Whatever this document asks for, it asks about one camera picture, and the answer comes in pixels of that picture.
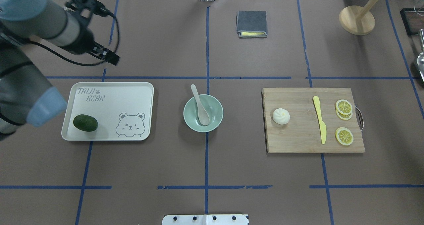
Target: spoon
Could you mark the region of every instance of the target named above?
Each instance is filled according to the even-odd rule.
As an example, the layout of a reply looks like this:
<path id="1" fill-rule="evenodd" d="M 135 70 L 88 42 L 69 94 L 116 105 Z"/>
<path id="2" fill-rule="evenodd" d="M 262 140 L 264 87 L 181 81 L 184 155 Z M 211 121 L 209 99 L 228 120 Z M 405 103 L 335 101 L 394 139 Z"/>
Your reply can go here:
<path id="1" fill-rule="evenodd" d="M 417 68 L 421 74 L 421 79 L 424 81 L 424 30 L 420 30 L 421 50 L 423 50 L 417 57 Z"/>
<path id="2" fill-rule="evenodd" d="M 203 107 L 202 103 L 200 102 L 199 93 L 197 92 L 196 85 L 191 84 L 191 91 L 193 92 L 194 99 L 197 103 L 197 115 L 199 116 L 200 124 L 207 126 L 209 125 L 209 115 L 206 112 L 205 108 Z"/>

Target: gray towel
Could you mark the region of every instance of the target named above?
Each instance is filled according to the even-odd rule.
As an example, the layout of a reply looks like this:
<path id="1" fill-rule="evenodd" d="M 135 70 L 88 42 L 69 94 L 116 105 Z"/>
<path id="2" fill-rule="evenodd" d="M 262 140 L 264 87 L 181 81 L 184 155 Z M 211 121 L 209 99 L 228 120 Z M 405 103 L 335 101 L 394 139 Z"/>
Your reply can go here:
<path id="1" fill-rule="evenodd" d="M 239 11 L 237 13 L 236 32 L 240 38 L 267 37 L 266 12 Z"/>

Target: knife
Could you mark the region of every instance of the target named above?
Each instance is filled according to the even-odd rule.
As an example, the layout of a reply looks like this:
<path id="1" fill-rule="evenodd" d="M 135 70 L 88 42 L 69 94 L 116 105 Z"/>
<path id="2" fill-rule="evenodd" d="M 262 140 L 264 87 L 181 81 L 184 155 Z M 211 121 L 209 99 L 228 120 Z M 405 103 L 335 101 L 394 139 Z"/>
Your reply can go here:
<path id="1" fill-rule="evenodd" d="M 321 117 L 321 104 L 319 102 L 319 97 L 314 96 L 313 97 L 313 101 L 314 101 L 315 111 L 317 112 L 317 116 L 318 116 L 319 131 L 321 133 L 321 143 L 324 145 L 325 144 L 325 139 L 327 139 L 327 126 L 322 121 L 322 117 Z"/>

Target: bear face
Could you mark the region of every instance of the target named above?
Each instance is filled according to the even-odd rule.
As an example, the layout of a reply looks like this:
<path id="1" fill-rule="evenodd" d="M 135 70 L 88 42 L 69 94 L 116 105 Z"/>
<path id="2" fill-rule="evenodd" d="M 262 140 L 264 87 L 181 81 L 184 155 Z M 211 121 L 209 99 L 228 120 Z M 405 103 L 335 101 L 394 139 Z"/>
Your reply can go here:
<path id="1" fill-rule="evenodd" d="M 144 118 L 144 113 L 138 113 L 137 115 L 121 113 L 119 115 L 119 124 L 116 127 L 118 137 L 141 137 L 141 134 L 146 130 Z"/>

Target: green avocado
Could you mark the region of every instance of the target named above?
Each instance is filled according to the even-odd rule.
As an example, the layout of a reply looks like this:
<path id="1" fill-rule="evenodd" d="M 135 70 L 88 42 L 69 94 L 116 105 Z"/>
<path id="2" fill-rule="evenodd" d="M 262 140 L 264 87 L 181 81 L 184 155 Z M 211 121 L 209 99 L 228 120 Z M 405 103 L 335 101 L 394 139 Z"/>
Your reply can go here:
<path id="1" fill-rule="evenodd" d="M 82 131 L 92 132 L 97 129 L 99 124 L 97 123 L 96 118 L 80 114 L 74 118 L 74 126 Z"/>

